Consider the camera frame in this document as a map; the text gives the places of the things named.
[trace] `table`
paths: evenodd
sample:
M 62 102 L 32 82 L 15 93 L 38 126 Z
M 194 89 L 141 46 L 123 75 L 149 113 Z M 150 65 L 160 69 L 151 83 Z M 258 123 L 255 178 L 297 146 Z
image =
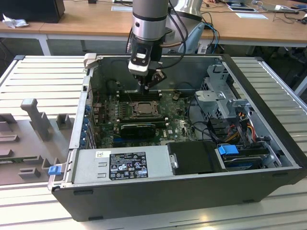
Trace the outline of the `table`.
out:
M 278 4 L 292 6 L 295 2 L 286 0 L 268 0 Z M 131 24 L 131 12 L 111 11 L 111 2 L 88 4 L 87 1 L 74 2 L 65 0 L 65 14 L 59 23 L 34 23 L 29 27 L 11 29 L 0 24 L 0 37 L 38 39 L 44 55 L 51 55 L 49 39 L 68 40 L 109 40 L 126 41 Z M 210 11 L 214 27 L 220 32 L 220 44 L 248 46 L 289 46 L 305 47 L 307 45 L 306 26 L 301 23 L 286 24 L 273 20 L 273 13 L 264 13 L 268 20 L 242 19 L 230 12 L 222 3 L 203 4 L 202 11 Z M 304 13 L 293 15 L 303 18 Z M 202 47 L 210 43 L 211 31 L 204 31 L 201 36 Z

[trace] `metal bracket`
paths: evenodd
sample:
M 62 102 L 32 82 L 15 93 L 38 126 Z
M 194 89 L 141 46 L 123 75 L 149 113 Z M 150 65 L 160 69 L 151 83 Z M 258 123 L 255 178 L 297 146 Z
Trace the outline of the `metal bracket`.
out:
M 235 115 L 237 107 L 245 107 L 246 105 L 249 105 L 249 102 L 247 99 L 237 99 L 237 100 L 229 100 L 226 104 L 226 107 L 228 109 L 229 115 Z
M 84 68 L 90 69 L 90 68 L 94 67 L 95 65 L 97 65 L 98 60 L 102 60 L 102 59 L 103 59 L 103 57 L 97 56 L 96 53 L 85 54 L 84 60 L 83 60 Z

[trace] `warning label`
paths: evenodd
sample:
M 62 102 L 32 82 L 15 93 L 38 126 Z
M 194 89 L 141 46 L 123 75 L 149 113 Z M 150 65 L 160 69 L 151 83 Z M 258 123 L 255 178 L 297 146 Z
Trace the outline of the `warning label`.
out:
M 148 177 L 145 152 L 110 154 L 110 180 Z

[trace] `blue latch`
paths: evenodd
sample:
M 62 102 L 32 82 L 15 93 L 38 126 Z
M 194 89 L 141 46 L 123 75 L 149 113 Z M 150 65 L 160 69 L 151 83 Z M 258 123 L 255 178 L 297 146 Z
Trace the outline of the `blue latch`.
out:
M 238 154 L 239 151 L 235 145 L 222 145 L 218 148 L 221 155 L 228 154 Z
M 49 171 L 48 171 L 48 174 L 49 175 L 61 175 L 61 169 L 62 169 L 62 166 L 51 166 L 49 167 Z

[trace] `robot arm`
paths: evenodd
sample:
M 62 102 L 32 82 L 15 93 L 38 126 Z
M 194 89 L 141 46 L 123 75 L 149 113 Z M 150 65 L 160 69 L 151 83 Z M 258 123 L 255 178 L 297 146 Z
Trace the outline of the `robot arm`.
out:
M 168 9 L 168 3 L 169 0 L 133 1 L 132 54 L 128 68 L 138 80 L 142 93 L 166 79 L 161 69 L 168 67 L 159 62 L 163 48 L 181 45 L 179 51 L 182 51 L 188 37 L 198 42 L 203 30 L 202 0 L 179 0 L 175 8 L 170 3 L 172 11 Z M 176 36 L 172 44 L 165 44 L 166 38 L 174 32 Z

